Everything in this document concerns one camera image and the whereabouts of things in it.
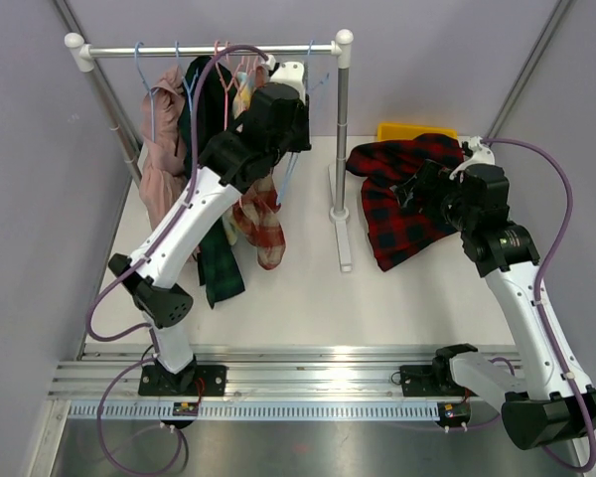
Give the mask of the blue wire hanger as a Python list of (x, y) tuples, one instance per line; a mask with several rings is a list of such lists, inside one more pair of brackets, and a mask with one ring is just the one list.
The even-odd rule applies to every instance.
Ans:
[[(311, 40), (309, 42), (309, 47), (308, 47), (307, 55), (306, 55), (306, 61), (304, 64), (305, 70), (306, 70), (306, 75), (307, 75), (307, 77), (304, 81), (304, 84), (306, 87), (306, 92), (309, 94), (310, 112), (311, 113), (315, 112), (319, 108), (320, 103), (323, 101), (324, 94), (322, 92), (318, 92), (318, 89), (319, 88), (325, 89), (327, 87), (327, 84), (328, 84), (329, 78), (330, 78), (330, 74), (326, 73), (318, 81), (311, 80), (311, 75), (309, 73), (309, 67), (310, 67), (310, 56), (311, 56), (311, 53), (313, 50), (313, 45), (314, 45), (314, 40)], [(292, 175), (293, 175), (296, 165), (298, 163), (298, 159), (299, 159), (298, 152), (292, 152), (290, 154), (290, 157), (289, 157), (289, 160), (287, 163), (287, 168), (285, 171), (285, 175), (282, 180), (280, 189), (277, 193), (276, 205), (278, 207), (280, 207), (282, 205), (283, 199), (285, 198), (285, 195), (286, 195), (287, 189), (289, 187)]]

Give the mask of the red black plaid skirt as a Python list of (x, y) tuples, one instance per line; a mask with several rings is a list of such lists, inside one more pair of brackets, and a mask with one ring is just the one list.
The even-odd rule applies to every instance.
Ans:
[(425, 133), (411, 140), (390, 140), (356, 146), (347, 159), (349, 173), (362, 178), (362, 208), (377, 266), (387, 272), (456, 230), (443, 222), (402, 209), (394, 188), (426, 160), (450, 169), (464, 161), (458, 140)]

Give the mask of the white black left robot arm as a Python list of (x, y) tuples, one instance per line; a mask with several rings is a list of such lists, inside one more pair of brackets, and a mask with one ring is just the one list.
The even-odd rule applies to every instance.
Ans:
[(130, 255), (115, 254), (108, 267), (141, 311), (156, 357), (145, 377), (173, 395), (200, 389), (200, 372), (183, 321), (192, 296), (177, 280), (207, 232), (258, 179), (288, 152), (309, 149), (308, 96), (271, 81), (257, 89), (249, 108), (203, 148), (197, 175), (151, 236)]

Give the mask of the pink hanger with plaid skirt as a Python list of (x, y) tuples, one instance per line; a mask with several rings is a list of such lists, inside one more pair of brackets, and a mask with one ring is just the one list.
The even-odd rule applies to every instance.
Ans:
[(230, 55), (227, 55), (224, 63), (231, 74), (229, 82), (223, 88), (226, 94), (233, 92), (239, 95), (244, 89), (253, 86), (259, 57), (242, 54), (238, 58), (232, 58)]

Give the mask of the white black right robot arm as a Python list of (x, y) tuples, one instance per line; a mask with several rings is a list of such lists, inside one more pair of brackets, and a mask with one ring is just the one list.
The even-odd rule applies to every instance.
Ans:
[(509, 191), (501, 167), (471, 161), (450, 170), (427, 160), (393, 188), (403, 210), (459, 232), (521, 357), (523, 376), (516, 378), (469, 344), (440, 348), (430, 372), (433, 387), (443, 394), (473, 392), (500, 413), (513, 444), (528, 450), (588, 436), (596, 428), (596, 388), (574, 360), (546, 300), (531, 235), (510, 219)]

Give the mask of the red beige plaid skirt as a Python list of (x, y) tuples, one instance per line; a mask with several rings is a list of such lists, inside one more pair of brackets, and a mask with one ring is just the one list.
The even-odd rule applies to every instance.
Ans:
[(256, 180), (232, 206), (232, 222), (256, 248), (257, 262), (265, 270), (276, 268), (286, 251), (284, 231), (277, 213), (278, 193), (273, 171)]

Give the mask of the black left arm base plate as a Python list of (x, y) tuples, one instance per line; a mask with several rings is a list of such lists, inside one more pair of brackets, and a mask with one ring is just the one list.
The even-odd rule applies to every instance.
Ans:
[(182, 372), (168, 372), (160, 363), (142, 368), (138, 394), (142, 397), (223, 397), (227, 368), (191, 364)]

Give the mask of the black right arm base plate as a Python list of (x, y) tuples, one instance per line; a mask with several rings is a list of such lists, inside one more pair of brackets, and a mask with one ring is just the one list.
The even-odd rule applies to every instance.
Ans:
[(405, 398), (462, 397), (462, 388), (441, 384), (430, 365), (402, 365), (390, 375)]

